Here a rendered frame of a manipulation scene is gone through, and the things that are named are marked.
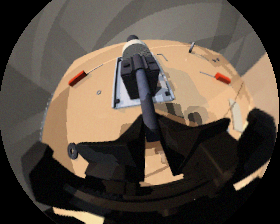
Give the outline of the red-handled screwdriver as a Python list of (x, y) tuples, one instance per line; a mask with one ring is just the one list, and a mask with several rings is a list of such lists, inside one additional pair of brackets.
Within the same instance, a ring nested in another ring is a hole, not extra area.
[(226, 76), (224, 76), (224, 74), (221, 74), (220, 72), (215, 74), (215, 78), (219, 79), (219, 81), (222, 83), (225, 82), (226, 84), (230, 84), (231, 82), (230, 78), (227, 78)]
[(81, 81), (82, 77), (85, 77), (86, 74), (87, 73), (85, 73), (85, 71), (77, 73), (76, 77), (72, 78), (71, 81), (69, 81), (70, 87), (74, 86), (75, 83)]

